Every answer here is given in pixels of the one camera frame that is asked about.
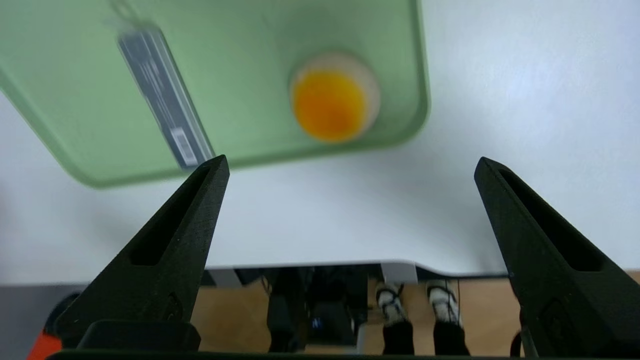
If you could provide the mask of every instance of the shoe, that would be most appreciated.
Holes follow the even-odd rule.
[[[408,321],[398,294],[398,287],[392,284],[381,283],[376,287],[376,302],[385,317],[385,326]]]
[[[428,281],[427,298],[439,322],[455,323],[462,327],[456,292],[450,282],[445,280]]]

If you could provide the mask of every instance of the white tabletop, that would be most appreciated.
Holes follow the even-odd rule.
[[[432,110],[392,149],[233,171],[208,268],[407,261],[504,272],[473,181],[511,167],[640,268],[640,2],[424,4]],[[181,180],[68,176],[0,96],[0,284],[93,279]]]

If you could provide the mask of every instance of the orange yolk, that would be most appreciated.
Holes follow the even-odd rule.
[[[365,97],[360,87],[340,72],[311,72],[294,86],[293,111],[310,136],[342,142],[362,130]]]

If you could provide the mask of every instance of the green cutting board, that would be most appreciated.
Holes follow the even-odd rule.
[[[84,184],[184,175],[117,44],[153,24],[232,168],[381,147],[428,115],[420,14],[417,0],[4,0],[0,89]],[[330,50],[363,59],[382,91],[375,125],[346,145],[311,139],[289,104],[296,66]]]

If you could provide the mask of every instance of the orange object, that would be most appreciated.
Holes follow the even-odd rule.
[[[365,123],[364,94],[337,71],[307,74],[293,89],[293,109],[305,132],[326,142],[350,140]]]
[[[62,341],[42,331],[36,339],[29,356],[27,356],[27,360],[44,360],[60,350],[62,350]]]

